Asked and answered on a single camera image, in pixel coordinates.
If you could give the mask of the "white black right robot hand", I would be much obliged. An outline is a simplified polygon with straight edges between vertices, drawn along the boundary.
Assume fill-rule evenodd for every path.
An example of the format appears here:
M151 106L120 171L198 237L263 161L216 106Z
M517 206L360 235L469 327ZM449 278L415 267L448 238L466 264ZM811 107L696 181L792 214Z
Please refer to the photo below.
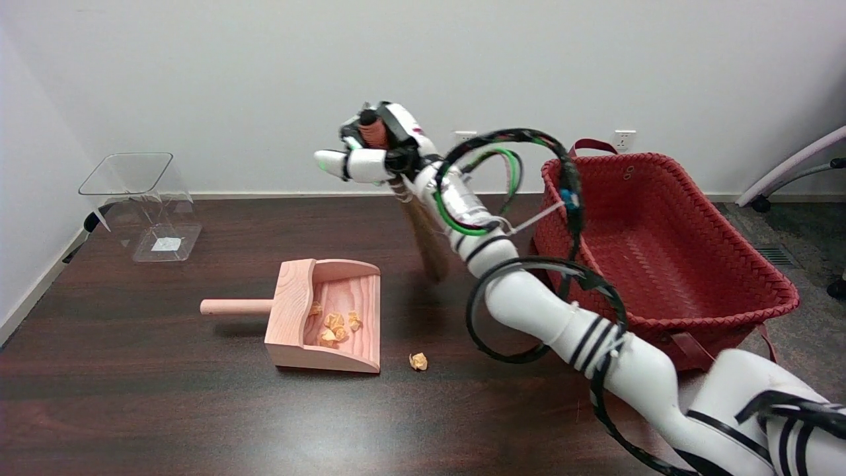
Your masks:
M442 160L419 122L396 102L366 104L342 123L342 150L314 152L318 167L345 182L381 183L406 178Z

